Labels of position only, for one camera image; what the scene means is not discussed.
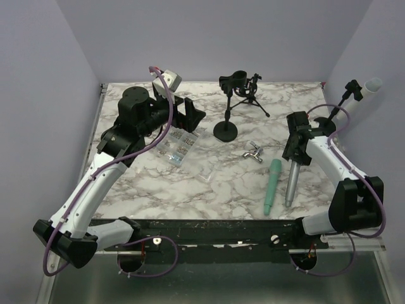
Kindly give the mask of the mint green microphone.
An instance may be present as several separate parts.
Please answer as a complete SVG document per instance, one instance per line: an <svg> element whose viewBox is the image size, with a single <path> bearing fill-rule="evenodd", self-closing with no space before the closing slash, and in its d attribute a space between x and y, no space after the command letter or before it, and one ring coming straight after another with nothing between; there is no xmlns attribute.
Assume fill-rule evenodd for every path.
<svg viewBox="0 0 405 304"><path fill-rule="evenodd" d="M278 180L282 171L282 162L280 159L273 159L269 168L269 179L266 190L265 202L263 204L263 214L268 216L273 206Z"/></svg>

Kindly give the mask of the silver grey microphone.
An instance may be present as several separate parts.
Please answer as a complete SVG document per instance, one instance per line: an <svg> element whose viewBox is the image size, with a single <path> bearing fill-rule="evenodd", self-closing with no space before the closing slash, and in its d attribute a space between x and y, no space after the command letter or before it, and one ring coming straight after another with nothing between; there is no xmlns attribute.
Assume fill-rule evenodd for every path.
<svg viewBox="0 0 405 304"><path fill-rule="evenodd" d="M300 171L300 164L296 161L292 161L290 165L290 172L289 172L289 180L287 183L286 193L285 193L285 207L289 208L292 206L292 202L294 200L297 181L299 178L299 171Z"/></svg>

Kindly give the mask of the black round-base microphone stand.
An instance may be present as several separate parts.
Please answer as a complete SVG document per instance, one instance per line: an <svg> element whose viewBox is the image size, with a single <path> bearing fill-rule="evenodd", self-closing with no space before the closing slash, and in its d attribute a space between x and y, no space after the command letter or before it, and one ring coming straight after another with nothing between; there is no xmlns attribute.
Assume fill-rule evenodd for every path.
<svg viewBox="0 0 405 304"><path fill-rule="evenodd" d="M231 116L231 98L234 94L234 89L244 87L247 82L247 72L243 70L237 70L230 76L219 77L219 85L221 90L227 96L227 108L224 114L224 120L218 122L214 129L213 135L224 143L233 141L238 134L237 127L230 121Z"/></svg>

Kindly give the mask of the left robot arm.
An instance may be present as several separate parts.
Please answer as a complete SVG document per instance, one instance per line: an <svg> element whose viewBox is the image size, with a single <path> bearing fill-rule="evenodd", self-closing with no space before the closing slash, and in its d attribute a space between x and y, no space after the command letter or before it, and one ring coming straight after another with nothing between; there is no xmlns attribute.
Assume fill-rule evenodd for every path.
<svg viewBox="0 0 405 304"><path fill-rule="evenodd" d="M155 130L171 126L191 133L206 116L189 98L175 96L173 104L158 93L150 97L139 86L125 89L118 102L118 116L104 131L88 171L63 206L49 220L38 220L33 232L46 247L77 269L95 252L114 245L134 250L140 244L140 225L127 217L108 224L90 222L104 197L147 150L145 138Z"/></svg>

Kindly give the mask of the black tripod microphone stand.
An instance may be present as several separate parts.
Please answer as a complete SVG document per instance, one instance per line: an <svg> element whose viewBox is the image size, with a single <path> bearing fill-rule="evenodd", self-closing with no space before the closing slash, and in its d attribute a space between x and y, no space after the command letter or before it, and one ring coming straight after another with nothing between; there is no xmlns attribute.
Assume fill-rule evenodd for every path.
<svg viewBox="0 0 405 304"><path fill-rule="evenodd" d="M234 94L240 98L244 98L242 101L239 101L237 104L230 107L234 109L236 106L241 104L252 105L259 107L266 115L270 118L270 114L260 105L256 99L256 92L258 90L258 80L261 80L262 76L258 73L255 73L251 78L247 79L247 82L244 87L237 87L234 89Z"/></svg>

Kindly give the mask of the white microphone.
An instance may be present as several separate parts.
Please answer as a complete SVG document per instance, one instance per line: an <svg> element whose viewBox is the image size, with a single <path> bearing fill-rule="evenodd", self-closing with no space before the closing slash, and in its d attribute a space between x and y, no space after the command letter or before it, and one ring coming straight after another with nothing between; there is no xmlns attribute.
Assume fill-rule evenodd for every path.
<svg viewBox="0 0 405 304"><path fill-rule="evenodd" d="M382 84L382 80L378 77L373 77L363 85L360 85L356 79L352 79L346 84L346 91L338 105L353 118L360 104L373 97L381 89Z"/></svg>

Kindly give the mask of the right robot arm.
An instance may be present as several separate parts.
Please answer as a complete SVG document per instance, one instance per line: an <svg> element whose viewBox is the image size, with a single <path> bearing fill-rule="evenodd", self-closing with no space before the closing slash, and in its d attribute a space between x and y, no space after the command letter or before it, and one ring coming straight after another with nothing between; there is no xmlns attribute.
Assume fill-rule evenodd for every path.
<svg viewBox="0 0 405 304"><path fill-rule="evenodd" d="M292 243L305 248L314 236L383 227L384 184L359 170L336 147L332 131L312 127L304 111L287 115L289 138L282 157L291 162L285 206L290 207L296 192L300 168L317 163L335 188L327 211L301 217L291 232Z"/></svg>

